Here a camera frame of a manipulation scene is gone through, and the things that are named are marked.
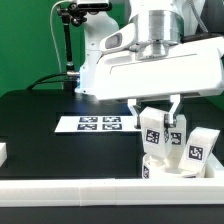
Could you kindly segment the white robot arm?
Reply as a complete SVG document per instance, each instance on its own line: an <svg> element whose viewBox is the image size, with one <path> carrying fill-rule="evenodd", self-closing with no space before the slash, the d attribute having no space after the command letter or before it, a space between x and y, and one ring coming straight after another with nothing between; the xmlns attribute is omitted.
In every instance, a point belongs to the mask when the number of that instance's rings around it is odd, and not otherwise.
<svg viewBox="0 0 224 224"><path fill-rule="evenodd" d="M176 124L184 97L224 91L224 37L198 34L205 0L129 0L131 15L119 28L109 0L77 0L84 25L85 62L79 91L100 101L170 100L164 124Z"/></svg>

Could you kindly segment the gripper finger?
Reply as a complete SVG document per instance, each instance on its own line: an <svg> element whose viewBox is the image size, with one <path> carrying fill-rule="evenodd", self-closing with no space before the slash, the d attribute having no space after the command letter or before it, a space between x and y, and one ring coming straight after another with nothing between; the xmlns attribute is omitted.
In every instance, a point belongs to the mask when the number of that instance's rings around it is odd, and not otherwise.
<svg viewBox="0 0 224 224"><path fill-rule="evenodd" d="M140 117L139 117L140 109L141 109L140 105L138 104L136 99L129 99L127 101L127 105L128 105L129 111L131 112L132 116L135 119L134 127L136 129L140 129L141 128Z"/></svg>
<svg viewBox="0 0 224 224"><path fill-rule="evenodd" d="M174 128L177 124L176 117L182 107L182 97L180 94L171 95L170 103L172 104L170 111L164 115L164 126Z"/></svg>

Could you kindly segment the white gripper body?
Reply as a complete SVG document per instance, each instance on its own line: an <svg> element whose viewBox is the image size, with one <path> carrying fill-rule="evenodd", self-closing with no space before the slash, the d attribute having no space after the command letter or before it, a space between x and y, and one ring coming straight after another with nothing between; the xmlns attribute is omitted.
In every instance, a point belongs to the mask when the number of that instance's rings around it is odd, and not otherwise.
<svg viewBox="0 0 224 224"><path fill-rule="evenodd" d="M171 95L212 96L224 92L224 38L173 46L163 58L137 61L128 50L98 61L95 95L99 100L164 100Z"/></svg>

